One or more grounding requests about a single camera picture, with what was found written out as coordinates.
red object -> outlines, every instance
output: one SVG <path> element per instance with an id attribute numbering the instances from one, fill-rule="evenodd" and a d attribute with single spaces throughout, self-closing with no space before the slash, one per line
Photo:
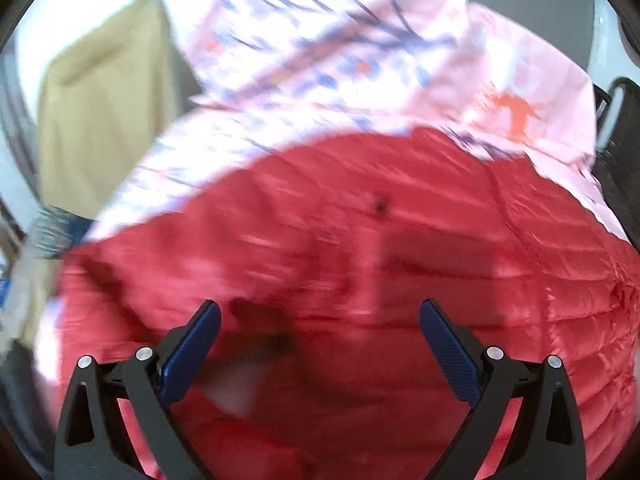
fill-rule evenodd
<path id="1" fill-rule="evenodd" d="M 61 377 L 83 354 L 109 362 L 155 344 L 212 298 L 223 328 L 211 363 L 265 336 L 290 339 L 245 420 L 198 388 L 175 406 L 217 478 L 421 479 L 466 413 L 418 330 L 432 296 L 517 359 L 562 357 L 595 480 L 636 421 L 639 261 L 527 158 L 483 163 L 424 128 L 331 137 L 75 250 Z"/>

blue rubber pad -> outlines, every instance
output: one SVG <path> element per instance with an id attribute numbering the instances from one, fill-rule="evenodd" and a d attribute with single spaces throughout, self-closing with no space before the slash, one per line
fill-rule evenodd
<path id="1" fill-rule="evenodd" d="M 468 402 L 473 408 L 482 394 L 479 385 L 480 371 L 429 300 L 420 308 L 420 329 L 455 396 Z"/>
<path id="2" fill-rule="evenodd" d="M 182 400 L 187 394 L 200 365 L 218 337 L 221 323 L 220 307 L 211 301 L 162 368 L 158 398 L 165 406 Z"/>

khaki cloth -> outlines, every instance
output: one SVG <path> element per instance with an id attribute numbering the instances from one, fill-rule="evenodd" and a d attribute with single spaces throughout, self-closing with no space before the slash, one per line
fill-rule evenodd
<path id="1" fill-rule="evenodd" d="M 178 115 L 161 0 L 134 0 L 50 64 L 38 110 L 42 201 L 94 219 Z"/>

red quilted fabric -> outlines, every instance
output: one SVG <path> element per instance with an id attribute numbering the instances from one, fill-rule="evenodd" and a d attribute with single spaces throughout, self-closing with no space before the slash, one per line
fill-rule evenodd
<path id="1" fill-rule="evenodd" d="M 211 363 L 288 340 L 245 420 L 198 387 L 174 407 L 217 478 L 418 480 L 466 413 L 417 327 L 433 296 L 515 358 L 564 359 L 596 479 L 635 423 L 639 285 L 632 247 L 526 158 L 485 164 L 423 128 L 335 136 L 71 254 L 61 377 L 83 354 L 155 344 L 212 298 L 223 329 Z M 513 422 L 511 410 L 482 476 Z"/>

metal pin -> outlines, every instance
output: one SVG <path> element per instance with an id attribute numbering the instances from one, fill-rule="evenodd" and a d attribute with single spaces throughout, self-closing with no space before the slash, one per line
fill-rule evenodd
<path id="1" fill-rule="evenodd" d="M 78 367 L 87 368 L 88 365 L 91 364 L 91 361 L 92 359 L 90 355 L 82 356 L 81 358 L 78 359 Z"/>
<path id="2" fill-rule="evenodd" d="M 154 354 L 154 351 L 148 346 L 142 347 L 136 352 L 136 359 L 138 361 L 146 361 Z"/>
<path id="3" fill-rule="evenodd" d="M 497 346 L 490 346 L 489 348 L 487 348 L 486 349 L 486 354 L 491 359 L 494 359 L 496 361 L 499 361 L 500 359 L 502 359 L 504 357 L 504 352 L 502 351 L 501 348 L 498 348 Z"/>
<path id="4" fill-rule="evenodd" d="M 562 366 L 562 359 L 557 355 L 550 355 L 546 359 L 546 362 L 548 362 L 549 366 L 551 366 L 552 368 L 560 368 Z"/>

